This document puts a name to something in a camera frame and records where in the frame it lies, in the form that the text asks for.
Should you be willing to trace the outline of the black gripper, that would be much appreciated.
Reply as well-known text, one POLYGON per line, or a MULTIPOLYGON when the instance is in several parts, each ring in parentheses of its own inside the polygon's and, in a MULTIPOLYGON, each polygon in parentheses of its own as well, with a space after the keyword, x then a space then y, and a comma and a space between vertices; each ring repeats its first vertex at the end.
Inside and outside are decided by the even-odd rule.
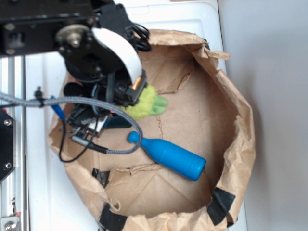
MULTIPOLYGON (((133 83, 127 77, 127 71, 122 70, 107 75, 99 82, 69 82, 64 87, 64 95, 101 100, 115 106, 134 106, 147 87, 146 76, 142 72, 133 83)), ((73 137, 86 139, 89 135, 100 136, 112 114, 117 113, 94 105, 75 103, 66 122, 72 128, 73 137)))

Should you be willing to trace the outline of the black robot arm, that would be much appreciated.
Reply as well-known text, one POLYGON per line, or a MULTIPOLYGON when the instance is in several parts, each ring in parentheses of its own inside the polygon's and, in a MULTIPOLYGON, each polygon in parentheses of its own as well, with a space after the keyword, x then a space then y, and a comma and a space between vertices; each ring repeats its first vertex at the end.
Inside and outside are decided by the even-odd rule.
POLYGON ((150 51, 150 32, 112 0, 3 0, 0 55, 58 52, 82 86, 66 96, 134 106, 146 87, 138 53, 150 51))

